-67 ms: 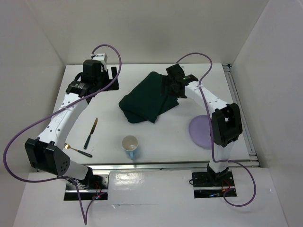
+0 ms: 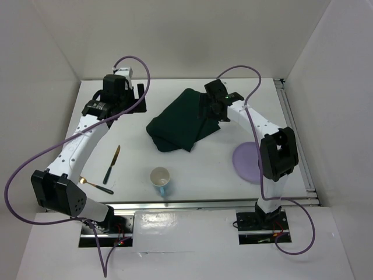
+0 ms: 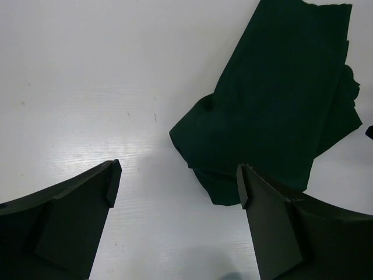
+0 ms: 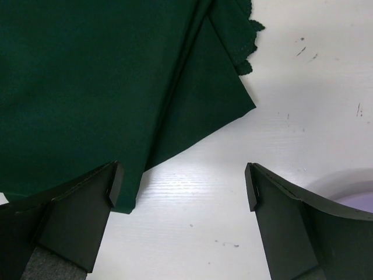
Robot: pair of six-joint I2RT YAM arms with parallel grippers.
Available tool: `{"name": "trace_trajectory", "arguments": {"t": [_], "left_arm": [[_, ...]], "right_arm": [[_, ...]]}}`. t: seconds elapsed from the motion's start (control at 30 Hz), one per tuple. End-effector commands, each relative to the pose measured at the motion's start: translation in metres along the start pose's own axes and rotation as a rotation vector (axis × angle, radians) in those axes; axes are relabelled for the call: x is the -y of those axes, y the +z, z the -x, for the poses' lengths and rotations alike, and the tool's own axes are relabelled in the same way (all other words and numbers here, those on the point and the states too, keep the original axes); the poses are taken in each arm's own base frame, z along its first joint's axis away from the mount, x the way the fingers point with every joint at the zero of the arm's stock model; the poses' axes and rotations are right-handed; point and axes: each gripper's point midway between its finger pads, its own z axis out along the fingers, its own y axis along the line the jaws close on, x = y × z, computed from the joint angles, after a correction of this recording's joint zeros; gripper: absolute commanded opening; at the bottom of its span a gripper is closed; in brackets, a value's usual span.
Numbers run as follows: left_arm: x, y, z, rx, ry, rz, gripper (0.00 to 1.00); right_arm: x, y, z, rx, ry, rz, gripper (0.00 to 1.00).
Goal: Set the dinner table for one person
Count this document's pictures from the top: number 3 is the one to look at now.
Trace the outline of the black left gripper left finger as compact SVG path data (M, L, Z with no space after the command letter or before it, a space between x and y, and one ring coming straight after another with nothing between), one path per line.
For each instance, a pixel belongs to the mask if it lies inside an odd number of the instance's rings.
M1 279L89 279L121 178L119 160L1 204Z

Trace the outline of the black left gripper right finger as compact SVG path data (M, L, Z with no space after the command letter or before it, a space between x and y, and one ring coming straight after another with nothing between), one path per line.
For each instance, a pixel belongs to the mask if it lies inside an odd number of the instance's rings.
M261 279L371 279L372 216L240 165L237 184Z

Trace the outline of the dark green cloth placemat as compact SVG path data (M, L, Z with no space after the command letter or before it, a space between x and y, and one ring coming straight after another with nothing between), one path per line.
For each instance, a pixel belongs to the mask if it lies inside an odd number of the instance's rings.
M258 3L214 92L170 131L213 204L240 203L241 164L306 190L314 159L361 126L346 64L351 10Z

